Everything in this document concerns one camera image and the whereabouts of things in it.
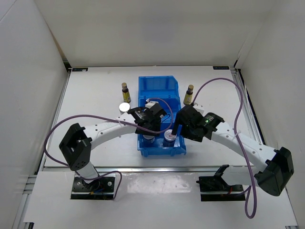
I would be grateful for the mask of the short spice jar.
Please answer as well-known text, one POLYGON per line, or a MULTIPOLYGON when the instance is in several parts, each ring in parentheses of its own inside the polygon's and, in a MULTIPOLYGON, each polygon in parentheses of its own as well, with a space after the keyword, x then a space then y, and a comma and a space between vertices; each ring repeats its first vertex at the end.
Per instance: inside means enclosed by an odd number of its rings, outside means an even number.
POLYGON ((152 144, 155 140, 155 137, 152 135, 143 135, 143 141, 145 144, 152 144))
POLYGON ((172 129, 164 132, 163 147, 174 147, 177 136, 172 134, 172 129))

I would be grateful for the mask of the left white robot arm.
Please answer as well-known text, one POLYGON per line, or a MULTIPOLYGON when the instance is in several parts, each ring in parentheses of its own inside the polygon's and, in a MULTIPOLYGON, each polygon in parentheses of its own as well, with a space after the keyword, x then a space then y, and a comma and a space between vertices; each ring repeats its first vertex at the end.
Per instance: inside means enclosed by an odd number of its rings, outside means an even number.
POLYGON ((90 162, 91 151, 109 140, 126 134, 157 136, 156 132, 161 130, 161 120, 166 115, 161 105, 153 101, 145 107, 136 107, 122 113, 112 122, 106 120, 85 127, 75 123, 66 132, 59 149, 70 170, 81 176, 83 185, 89 191, 95 191, 100 185, 100 179, 90 162))

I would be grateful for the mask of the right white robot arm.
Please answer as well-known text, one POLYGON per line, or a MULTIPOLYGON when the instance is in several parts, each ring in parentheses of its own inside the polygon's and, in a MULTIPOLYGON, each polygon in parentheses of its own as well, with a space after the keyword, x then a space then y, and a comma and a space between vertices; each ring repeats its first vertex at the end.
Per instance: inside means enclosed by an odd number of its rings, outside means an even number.
POLYGON ((253 164, 251 170, 222 165, 213 176, 200 177, 198 183, 204 192, 229 191, 234 185, 254 184, 272 196, 279 196, 294 173, 288 149, 274 149, 238 134, 222 117, 214 113, 202 115, 192 105, 186 105, 176 114, 172 134, 177 133, 196 142, 206 137, 253 164))

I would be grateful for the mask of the blue near storage bin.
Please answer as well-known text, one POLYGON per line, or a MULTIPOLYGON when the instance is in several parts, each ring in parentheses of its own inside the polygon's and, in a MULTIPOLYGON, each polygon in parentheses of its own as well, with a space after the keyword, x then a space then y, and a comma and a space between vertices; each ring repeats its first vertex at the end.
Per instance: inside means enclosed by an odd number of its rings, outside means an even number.
POLYGON ((138 151, 143 157, 186 155, 186 145, 181 135, 177 135, 174 142, 169 141, 168 134, 172 129, 173 124, 166 132, 150 140, 145 139, 143 135, 138 135, 138 151))

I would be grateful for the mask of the left tall silver-capped shaker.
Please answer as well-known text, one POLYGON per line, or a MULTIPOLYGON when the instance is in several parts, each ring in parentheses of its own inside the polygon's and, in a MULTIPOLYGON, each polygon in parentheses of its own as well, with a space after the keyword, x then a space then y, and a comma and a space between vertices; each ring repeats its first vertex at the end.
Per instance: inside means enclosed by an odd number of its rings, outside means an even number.
POLYGON ((128 112, 130 110, 131 106, 129 103, 121 103, 119 105, 119 111, 120 111, 120 114, 124 114, 126 112, 128 112))

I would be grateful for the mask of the left small brown sauce bottle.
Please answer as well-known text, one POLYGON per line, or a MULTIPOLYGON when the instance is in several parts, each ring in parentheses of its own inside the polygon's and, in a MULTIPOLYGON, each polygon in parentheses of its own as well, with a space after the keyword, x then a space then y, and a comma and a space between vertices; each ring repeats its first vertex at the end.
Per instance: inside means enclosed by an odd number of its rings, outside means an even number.
POLYGON ((122 83, 122 95, 123 95, 123 100, 124 100, 125 103, 130 103, 131 102, 131 97, 130 97, 130 93, 129 93, 127 83, 122 83))

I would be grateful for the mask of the small brown sauce bottle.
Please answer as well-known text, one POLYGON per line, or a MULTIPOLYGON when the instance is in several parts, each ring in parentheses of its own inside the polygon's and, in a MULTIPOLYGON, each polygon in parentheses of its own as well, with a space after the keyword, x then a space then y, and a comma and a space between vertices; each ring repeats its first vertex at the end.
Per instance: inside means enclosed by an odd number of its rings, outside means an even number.
POLYGON ((130 93, 129 93, 127 83, 122 83, 122 95, 123 95, 123 100, 124 100, 125 103, 130 103, 131 102, 131 97, 130 97, 130 93))
POLYGON ((188 85, 188 88, 187 88, 187 91, 185 93, 184 100, 183 100, 184 105, 191 104, 192 97, 193 97, 193 89, 194 89, 194 86, 192 84, 188 85))

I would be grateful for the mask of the right small brown sauce bottle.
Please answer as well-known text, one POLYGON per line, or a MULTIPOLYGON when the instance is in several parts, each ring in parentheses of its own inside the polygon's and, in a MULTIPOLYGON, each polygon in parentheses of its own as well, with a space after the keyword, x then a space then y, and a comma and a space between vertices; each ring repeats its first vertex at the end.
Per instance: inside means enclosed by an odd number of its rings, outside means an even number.
POLYGON ((183 100, 184 105, 191 104, 192 97, 193 97, 193 89, 194 89, 194 86, 192 84, 188 85, 188 88, 187 88, 187 91, 185 93, 184 100, 183 100))

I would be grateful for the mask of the right aluminium frame rail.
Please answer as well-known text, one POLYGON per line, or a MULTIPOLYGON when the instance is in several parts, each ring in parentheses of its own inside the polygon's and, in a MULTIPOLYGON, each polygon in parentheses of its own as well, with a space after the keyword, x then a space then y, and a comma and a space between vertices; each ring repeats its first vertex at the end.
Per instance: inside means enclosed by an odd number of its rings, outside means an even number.
POLYGON ((273 148, 264 145, 264 137, 257 122, 241 71, 234 67, 231 67, 230 70, 233 81, 237 84, 238 97, 242 102, 241 114, 245 117, 250 134, 247 136, 239 132, 236 135, 242 143, 242 146, 237 148, 241 151, 241 155, 245 158, 246 164, 251 168, 252 173, 257 174, 266 169, 267 163, 274 158, 275 152, 273 148))

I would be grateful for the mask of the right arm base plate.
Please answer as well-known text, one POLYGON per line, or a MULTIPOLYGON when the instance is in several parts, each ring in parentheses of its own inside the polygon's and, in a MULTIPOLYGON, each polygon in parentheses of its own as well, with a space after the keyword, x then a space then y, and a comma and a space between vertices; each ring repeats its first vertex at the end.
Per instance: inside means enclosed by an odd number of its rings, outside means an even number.
POLYGON ((198 177, 196 183, 200 188, 202 202, 245 201, 242 185, 230 186, 214 177, 198 177))

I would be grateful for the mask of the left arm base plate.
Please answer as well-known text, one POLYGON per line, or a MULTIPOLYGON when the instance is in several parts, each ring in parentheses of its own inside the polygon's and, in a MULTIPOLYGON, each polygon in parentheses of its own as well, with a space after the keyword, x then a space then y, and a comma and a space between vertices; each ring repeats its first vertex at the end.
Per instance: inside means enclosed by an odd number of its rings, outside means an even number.
POLYGON ((87 184, 80 177, 75 177, 70 199, 74 200, 113 200, 115 176, 107 175, 87 184))

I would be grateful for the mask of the front aluminium frame rail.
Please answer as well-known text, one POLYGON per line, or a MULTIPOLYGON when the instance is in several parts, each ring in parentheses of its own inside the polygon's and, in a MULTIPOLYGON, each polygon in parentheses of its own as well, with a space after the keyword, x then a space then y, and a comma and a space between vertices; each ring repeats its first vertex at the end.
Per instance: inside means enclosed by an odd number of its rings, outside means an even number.
POLYGON ((110 171, 120 171, 123 173, 141 173, 141 172, 216 172, 216 167, 96 167, 101 173, 110 171))

